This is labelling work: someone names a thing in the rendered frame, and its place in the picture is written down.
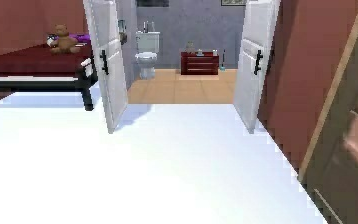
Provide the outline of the dark red drawer chest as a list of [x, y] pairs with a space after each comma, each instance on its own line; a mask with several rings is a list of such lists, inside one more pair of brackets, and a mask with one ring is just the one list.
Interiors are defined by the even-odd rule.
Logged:
[[219, 56], [212, 52], [204, 52], [202, 56], [196, 53], [181, 53], [180, 73], [182, 75], [217, 75]]

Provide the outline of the white toilet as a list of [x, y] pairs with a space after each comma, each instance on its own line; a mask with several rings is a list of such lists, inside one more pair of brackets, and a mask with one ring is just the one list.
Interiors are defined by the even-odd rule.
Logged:
[[140, 68], [141, 79], [151, 79], [155, 76], [155, 64], [157, 62], [160, 44], [159, 32], [136, 33], [137, 53], [135, 54], [137, 65]]

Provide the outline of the white room door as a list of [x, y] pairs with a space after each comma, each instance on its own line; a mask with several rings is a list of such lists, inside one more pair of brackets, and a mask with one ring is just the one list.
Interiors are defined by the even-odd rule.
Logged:
[[[281, 0], [247, 0], [243, 23], [233, 105], [253, 134], [271, 55]], [[254, 75], [257, 50], [262, 50], [262, 68]]]
[[116, 0], [83, 0], [105, 120], [112, 134], [128, 105]]

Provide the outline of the dark framed picture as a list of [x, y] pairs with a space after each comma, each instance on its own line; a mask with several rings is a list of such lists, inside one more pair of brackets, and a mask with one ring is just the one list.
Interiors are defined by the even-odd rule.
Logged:
[[137, 7], [169, 7], [170, 0], [136, 0]]

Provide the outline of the green framed picture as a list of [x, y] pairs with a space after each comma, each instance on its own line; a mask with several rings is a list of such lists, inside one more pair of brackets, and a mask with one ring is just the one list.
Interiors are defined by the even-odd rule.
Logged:
[[247, 0], [221, 0], [221, 6], [245, 6]]

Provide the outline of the purple cloth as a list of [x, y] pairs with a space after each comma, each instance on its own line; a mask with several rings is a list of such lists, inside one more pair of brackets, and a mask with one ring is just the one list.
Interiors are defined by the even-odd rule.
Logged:
[[88, 34], [70, 34], [70, 37], [75, 38], [79, 43], [90, 42], [90, 36]]

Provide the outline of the brown teddy bear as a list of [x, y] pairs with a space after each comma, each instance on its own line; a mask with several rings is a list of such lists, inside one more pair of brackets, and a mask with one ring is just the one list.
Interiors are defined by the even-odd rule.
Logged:
[[78, 41], [69, 35], [65, 25], [56, 25], [55, 34], [58, 39], [50, 44], [50, 52], [52, 54], [75, 54], [80, 51], [80, 48], [76, 46]]

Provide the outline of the dark red bed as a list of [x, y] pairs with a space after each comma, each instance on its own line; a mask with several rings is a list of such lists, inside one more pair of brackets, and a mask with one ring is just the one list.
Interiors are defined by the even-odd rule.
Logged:
[[52, 54], [47, 44], [0, 55], [0, 92], [78, 92], [94, 109], [90, 88], [98, 76], [91, 45], [75, 54]]

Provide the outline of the brown wooden door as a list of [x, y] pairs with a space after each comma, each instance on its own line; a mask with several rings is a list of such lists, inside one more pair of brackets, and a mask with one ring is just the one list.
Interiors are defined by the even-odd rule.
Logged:
[[358, 224], [358, 14], [298, 179], [326, 224]]

